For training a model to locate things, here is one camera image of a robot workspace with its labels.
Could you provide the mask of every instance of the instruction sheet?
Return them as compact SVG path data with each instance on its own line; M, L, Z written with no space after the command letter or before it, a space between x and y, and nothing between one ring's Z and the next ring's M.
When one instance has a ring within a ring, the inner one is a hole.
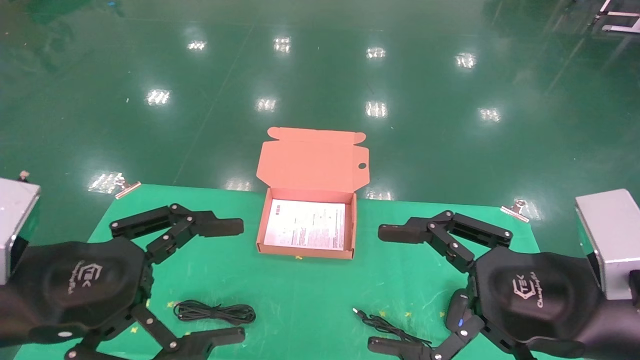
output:
M273 199L265 245L344 250L345 204Z

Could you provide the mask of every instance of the green table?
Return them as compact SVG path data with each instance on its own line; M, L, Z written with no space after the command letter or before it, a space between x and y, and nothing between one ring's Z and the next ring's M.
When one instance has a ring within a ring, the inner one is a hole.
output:
M383 243L377 237L379 224L403 224L411 216L430 217L451 209L511 230L513 250L538 251L530 226L497 208L363 199L358 200L354 260L258 254L255 238L263 200L259 193L143 185L113 202L89 242L110 239L108 224L113 220L173 202L192 210L211 209L221 218L244 219L244 234L195 238L157 266L149 308L179 337L228 325L217 320L181 323L172 312L175 302L197 299L211 305L252 305L257 319L245 326L244 343L216 348L211 356L247 360L392 360L367 350L367 338L381 334L362 324L352 307L381 314L435 345L447 337L444 312L453 291L465 286L466 276L427 245ZM152 238L155 236L136 242L144 247ZM486 250L465 244L476 254ZM62 359L77 342L28 345L16 360ZM99 350L132 360L149 360L159 346L134 324ZM456 360L509 358L478 336ZM540 360L550 358L538 356Z

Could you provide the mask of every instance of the open cardboard box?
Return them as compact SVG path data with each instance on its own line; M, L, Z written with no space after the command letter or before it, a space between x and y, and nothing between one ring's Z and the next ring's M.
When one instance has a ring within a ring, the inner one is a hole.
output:
M356 247L355 191L369 183L369 150L356 146L364 133L271 127L276 139L262 144L257 176L269 188L256 245L265 254L353 259ZM273 199L345 204L344 250L266 245Z

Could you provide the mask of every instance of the box lid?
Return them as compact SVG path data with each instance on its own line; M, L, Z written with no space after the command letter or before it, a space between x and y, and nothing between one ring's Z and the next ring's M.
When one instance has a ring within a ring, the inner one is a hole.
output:
M353 193L369 183L364 133L271 127L257 176L272 188Z

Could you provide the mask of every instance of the green epoxy floor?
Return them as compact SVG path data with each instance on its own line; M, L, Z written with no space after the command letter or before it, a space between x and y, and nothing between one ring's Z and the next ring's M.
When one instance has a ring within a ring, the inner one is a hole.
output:
M268 127L362 131L371 183L360 196L522 198L541 248L574 254L575 196L640 199L640 35L600 31L625 19L586 29L599 7L0 0L0 176L26 169L42 185L35 242L85 240L113 200L87 191L101 172L264 192ZM289 53L275 38L290 38ZM202 51L188 49L195 40ZM373 47L385 57L367 58ZM168 102L149 106L152 89ZM259 99L275 109L258 111ZM369 101L387 116L367 116Z

